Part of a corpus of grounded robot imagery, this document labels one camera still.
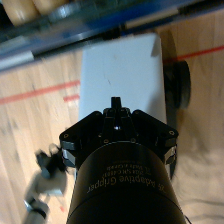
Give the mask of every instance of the wheel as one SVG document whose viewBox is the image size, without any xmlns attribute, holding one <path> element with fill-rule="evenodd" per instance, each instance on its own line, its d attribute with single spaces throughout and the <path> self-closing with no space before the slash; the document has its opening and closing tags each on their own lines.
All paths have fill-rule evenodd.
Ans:
<svg viewBox="0 0 224 224">
<path fill-rule="evenodd" d="M 167 124 L 177 129 L 177 110 L 186 109 L 191 96 L 190 71 L 186 61 L 165 65 L 164 86 L 166 99 Z M 177 164 L 176 158 L 170 164 L 170 178 L 172 180 Z"/>
<path fill-rule="evenodd" d="M 173 64 L 174 104 L 177 109 L 186 109 L 191 97 L 191 78 L 186 61 Z"/>
</svg>

